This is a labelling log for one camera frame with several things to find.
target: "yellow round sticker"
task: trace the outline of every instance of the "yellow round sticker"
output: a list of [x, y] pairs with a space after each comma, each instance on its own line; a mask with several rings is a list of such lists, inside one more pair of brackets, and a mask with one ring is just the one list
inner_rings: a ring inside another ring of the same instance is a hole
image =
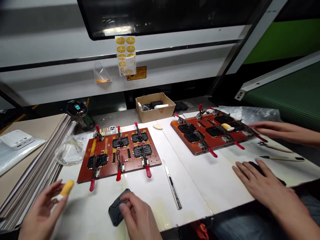
[[133, 56], [133, 58], [136, 58], [136, 56], [133, 53], [128, 54], [127, 57], [132, 57], [132, 56]]
[[124, 37], [118, 37], [116, 39], [116, 43], [118, 44], [124, 44], [126, 42], [126, 40], [124, 39]]
[[134, 44], [135, 41], [136, 41], [136, 40], [134, 39], [134, 37], [128, 37], [128, 38], [127, 38], [127, 43], [128, 43], [128, 44]]
[[126, 62], [119, 62], [120, 67], [125, 67], [126, 65], [127, 65]]
[[119, 47], [117, 47], [117, 51], [119, 53], [124, 53], [126, 51], [126, 48], [124, 46], [119, 46]]
[[127, 69], [124, 71], [124, 73], [127, 75], [131, 75], [133, 73], [133, 71], [131, 69]]
[[119, 60], [124, 61], [126, 59], [126, 55], [125, 54], [120, 54], [118, 56]]
[[136, 48], [134, 46], [127, 47], [128, 52], [134, 52], [135, 50], [136, 50]]

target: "warning label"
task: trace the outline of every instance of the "warning label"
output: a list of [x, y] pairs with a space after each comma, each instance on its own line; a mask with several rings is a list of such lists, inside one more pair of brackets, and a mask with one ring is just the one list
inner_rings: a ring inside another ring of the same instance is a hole
[[127, 81], [147, 78], [147, 66], [137, 67], [134, 75], [127, 75]]

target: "white power strip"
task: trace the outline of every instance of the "white power strip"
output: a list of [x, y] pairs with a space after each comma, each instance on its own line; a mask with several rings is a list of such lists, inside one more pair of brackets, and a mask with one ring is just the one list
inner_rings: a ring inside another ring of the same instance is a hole
[[11, 147], [13, 150], [18, 150], [28, 145], [29, 143], [32, 143], [35, 139], [31, 135], [21, 130], [15, 130], [1, 136], [0, 140], [4, 144]]

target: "machine window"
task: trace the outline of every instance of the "machine window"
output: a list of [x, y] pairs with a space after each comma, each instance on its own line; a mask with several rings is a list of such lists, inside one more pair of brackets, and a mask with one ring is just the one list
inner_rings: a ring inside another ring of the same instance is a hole
[[260, 0], [78, 0], [92, 40], [245, 25]]

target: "sticker sheet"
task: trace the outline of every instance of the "sticker sheet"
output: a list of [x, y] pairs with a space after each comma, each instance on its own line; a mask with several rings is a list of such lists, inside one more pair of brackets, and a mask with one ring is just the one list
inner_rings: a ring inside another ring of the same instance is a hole
[[115, 36], [120, 76], [136, 74], [135, 36]]

